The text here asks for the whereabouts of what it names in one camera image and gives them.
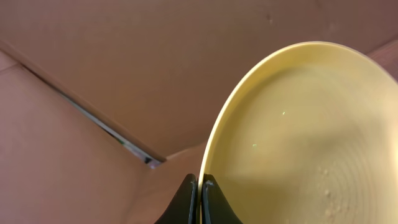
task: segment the yellow plate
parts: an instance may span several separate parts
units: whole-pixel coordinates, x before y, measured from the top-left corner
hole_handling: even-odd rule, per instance
[[[398,87],[326,42],[281,49],[224,104],[199,178],[243,223],[398,223]]]

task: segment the yellow bowl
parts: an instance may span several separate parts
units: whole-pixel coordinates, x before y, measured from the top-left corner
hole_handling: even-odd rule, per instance
[[[398,223],[397,149],[389,74],[342,45],[295,44],[227,99],[199,192],[203,174],[214,175],[243,223]]]

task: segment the brown background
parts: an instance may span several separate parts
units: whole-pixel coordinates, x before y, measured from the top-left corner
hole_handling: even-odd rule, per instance
[[[396,0],[4,0],[0,48],[161,158],[206,141],[245,73],[286,45],[368,53]]]

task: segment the brown cardboard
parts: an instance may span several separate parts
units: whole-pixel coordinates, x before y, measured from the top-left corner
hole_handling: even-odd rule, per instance
[[[369,52],[395,0],[0,2],[0,48],[154,156],[205,141],[260,59],[327,40]]]

